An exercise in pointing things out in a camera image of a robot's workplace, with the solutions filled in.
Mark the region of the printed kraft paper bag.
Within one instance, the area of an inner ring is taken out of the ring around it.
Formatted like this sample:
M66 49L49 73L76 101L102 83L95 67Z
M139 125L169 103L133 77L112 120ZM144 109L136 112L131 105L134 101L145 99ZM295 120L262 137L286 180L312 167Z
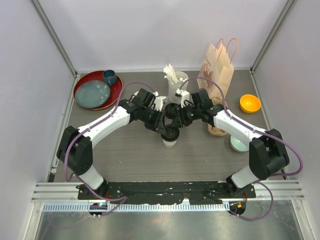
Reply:
M210 44L197 79L198 87L205 89L210 99L227 95L234 74L233 58L237 52L238 40L234 37L235 50L228 53L230 41L220 38L216 45Z

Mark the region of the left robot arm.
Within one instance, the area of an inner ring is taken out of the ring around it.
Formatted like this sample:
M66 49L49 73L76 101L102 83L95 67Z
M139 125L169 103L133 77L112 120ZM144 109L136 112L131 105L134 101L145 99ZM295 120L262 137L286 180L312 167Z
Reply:
M68 126L60 140L57 158L86 184L93 198L102 199L107 194L108 183L93 165L94 147L133 121L141 121L146 129L164 135L163 106L167 101L166 96L158 96L142 88L130 99L120 100L111 111L95 121L78 128Z

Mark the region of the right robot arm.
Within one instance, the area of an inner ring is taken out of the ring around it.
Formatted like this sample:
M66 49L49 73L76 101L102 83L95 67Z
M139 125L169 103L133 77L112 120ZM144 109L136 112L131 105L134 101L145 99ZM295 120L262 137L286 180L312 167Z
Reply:
M229 133L249 149L248 164L226 178L225 190L230 197L238 197L248 185L266 180L289 164L288 153L278 130L255 127L222 104L214 105L204 89L195 93L178 89L175 95L180 99L180 104L175 107L176 115L171 127L183 128L195 120L202 120Z

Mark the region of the brown pulp cup carrier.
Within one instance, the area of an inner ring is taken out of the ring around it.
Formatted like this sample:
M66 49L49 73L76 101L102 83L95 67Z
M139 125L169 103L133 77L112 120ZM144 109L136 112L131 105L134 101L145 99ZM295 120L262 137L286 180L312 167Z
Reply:
M217 104L223 104L223 101L221 98L219 97L214 97L211 99L213 105L217 105ZM210 124L207 125L207 130L208 132L213 135L213 136L219 136L219 137L223 137L226 136L228 133L220 128L217 128L215 126L211 126Z

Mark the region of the stack of black cup lids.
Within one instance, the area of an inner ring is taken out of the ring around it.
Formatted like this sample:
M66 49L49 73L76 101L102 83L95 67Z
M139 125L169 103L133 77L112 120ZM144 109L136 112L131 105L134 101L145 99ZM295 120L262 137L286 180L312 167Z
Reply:
M173 120L177 115L177 107L178 104L177 103L169 103L166 107L165 107L165 116L170 119Z

